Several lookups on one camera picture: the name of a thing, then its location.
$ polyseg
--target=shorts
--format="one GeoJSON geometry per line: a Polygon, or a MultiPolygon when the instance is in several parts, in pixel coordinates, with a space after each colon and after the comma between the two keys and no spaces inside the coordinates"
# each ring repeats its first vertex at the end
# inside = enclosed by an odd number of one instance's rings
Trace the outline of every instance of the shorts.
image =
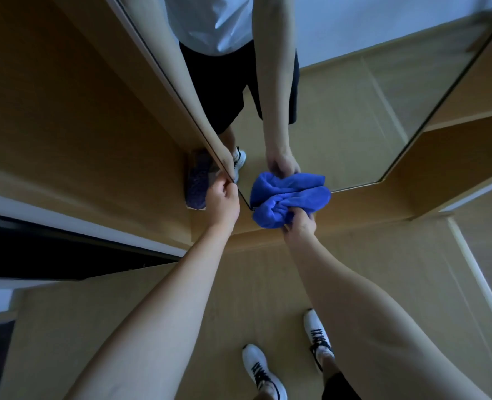
{"type": "Polygon", "coordinates": [[[331,376],[325,384],[322,400],[361,400],[359,395],[352,389],[344,375],[339,372],[331,376]]]}
{"type": "MultiPolygon", "coordinates": [[[[242,111],[242,91],[246,86],[249,87],[259,118],[263,118],[253,40],[239,50],[222,56],[207,56],[194,52],[182,43],[179,47],[203,111],[216,134],[225,131],[242,111]]],[[[300,66],[296,52],[289,100],[289,124],[296,122],[299,79],[300,66]]]]}

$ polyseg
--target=white sneaker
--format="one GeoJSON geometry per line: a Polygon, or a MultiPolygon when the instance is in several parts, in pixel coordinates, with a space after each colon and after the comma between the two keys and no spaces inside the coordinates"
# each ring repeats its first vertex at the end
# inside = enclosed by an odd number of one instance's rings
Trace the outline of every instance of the white sneaker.
{"type": "Polygon", "coordinates": [[[235,164],[235,179],[233,180],[235,183],[238,182],[238,170],[242,168],[244,163],[246,162],[246,153],[244,150],[241,150],[237,147],[238,158],[234,161],[235,164]]]}
{"type": "Polygon", "coordinates": [[[319,361],[320,355],[327,353],[326,355],[332,356],[333,358],[335,355],[331,349],[331,343],[329,342],[324,326],[314,309],[308,309],[303,315],[303,326],[311,342],[309,349],[316,362],[316,367],[319,372],[322,372],[322,364],[319,361]]]}
{"type": "Polygon", "coordinates": [[[268,369],[266,357],[259,347],[247,344],[242,348],[242,361],[257,390],[264,388],[274,400],[287,400],[286,390],[276,375],[268,369]]]}

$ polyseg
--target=person's left arm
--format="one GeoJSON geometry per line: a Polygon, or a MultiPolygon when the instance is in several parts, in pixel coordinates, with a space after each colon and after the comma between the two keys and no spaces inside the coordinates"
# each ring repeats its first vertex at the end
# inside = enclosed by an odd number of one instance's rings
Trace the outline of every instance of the person's left arm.
{"type": "Polygon", "coordinates": [[[236,184],[219,176],[206,204],[209,226],[203,235],[109,336],[65,400],[175,397],[238,218],[236,184]]]}
{"type": "Polygon", "coordinates": [[[253,42],[268,169],[300,172],[289,145],[289,99],[296,55],[294,0],[253,0],[253,42]]]}

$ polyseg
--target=t-shirt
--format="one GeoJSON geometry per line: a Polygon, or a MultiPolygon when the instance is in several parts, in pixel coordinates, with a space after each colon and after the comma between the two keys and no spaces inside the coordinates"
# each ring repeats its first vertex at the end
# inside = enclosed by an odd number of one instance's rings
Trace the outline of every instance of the t-shirt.
{"type": "Polygon", "coordinates": [[[253,39],[253,0],[164,0],[169,25],[189,49],[228,54],[253,39]]]}

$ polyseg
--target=cloth fold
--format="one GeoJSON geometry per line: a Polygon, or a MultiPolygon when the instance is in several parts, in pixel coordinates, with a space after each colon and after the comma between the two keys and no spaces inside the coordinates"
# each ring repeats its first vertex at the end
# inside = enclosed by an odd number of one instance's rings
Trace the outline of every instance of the cloth fold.
{"type": "Polygon", "coordinates": [[[300,173],[284,179],[268,172],[260,174],[249,197],[253,220],[265,229],[277,229],[292,223],[291,207],[302,208],[308,215],[320,210],[331,198],[324,182],[325,177],[316,174],[300,173]]]}

